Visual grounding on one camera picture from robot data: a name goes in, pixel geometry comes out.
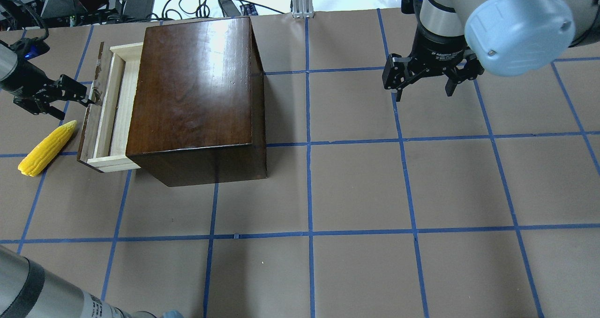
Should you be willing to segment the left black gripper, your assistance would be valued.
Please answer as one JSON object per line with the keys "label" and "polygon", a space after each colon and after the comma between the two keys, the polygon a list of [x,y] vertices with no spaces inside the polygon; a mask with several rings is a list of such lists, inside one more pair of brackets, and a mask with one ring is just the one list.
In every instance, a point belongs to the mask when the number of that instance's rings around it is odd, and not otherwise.
{"label": "left black gripper", "polygon": [[75,79],[60,75],[56,81],[29,62],[49,51],[41,38],[22,38],[12,45],[1,41],[1,89],[14,96],[13,103],[33,115],[47,114],[63,121],[66,113],[50,104],[44,94],[52,85],[54,100],[75,101],[85,107],[97,103],[97,94]]}

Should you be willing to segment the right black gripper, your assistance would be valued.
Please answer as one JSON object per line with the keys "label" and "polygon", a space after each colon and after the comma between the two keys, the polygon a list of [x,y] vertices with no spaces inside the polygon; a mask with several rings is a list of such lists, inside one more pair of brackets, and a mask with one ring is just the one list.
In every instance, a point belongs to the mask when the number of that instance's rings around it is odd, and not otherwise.
{"label": "right black gripper", "polygon": [[389,54],[386,57],[382,83],[384,89],[396,90],[396,102],[399,102],[408,82],[446,75],[448,81],[444,91],[451,97],[457,85],[473,81],[483,73],[483,66],[463,35],[441,36],[418,25],[409,56]]}

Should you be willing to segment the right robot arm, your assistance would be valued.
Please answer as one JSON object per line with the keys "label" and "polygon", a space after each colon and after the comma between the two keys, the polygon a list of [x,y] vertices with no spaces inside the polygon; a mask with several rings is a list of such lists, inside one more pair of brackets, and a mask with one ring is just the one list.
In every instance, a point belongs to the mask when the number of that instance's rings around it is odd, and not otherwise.
{"label": "right robot arm", "polygon": [[423,78],[445,76],[450,97],[485,72],[522,75],[599,41],[599,0],[401,0],[400,8],[417,25],[411,53],[390,53],[382,72],[396,101]]}

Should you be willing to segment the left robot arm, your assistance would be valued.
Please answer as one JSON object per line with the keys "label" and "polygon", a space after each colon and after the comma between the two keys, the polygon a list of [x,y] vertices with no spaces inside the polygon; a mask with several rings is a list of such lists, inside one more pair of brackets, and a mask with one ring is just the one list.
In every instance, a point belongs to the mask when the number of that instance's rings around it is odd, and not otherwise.
{"label": "left robot arm", "polygon": [[[13,102],[33,115],[49,114],[60,121],[57,100],[94,104],[85,86],[67,75],[51,80],[30,60],[47,53],[45,38],[1,43],[1,88]],[[147,311],[126,312],[47,271],[33,260],[1,248],[1,316],[3,318],[151,318]]]}

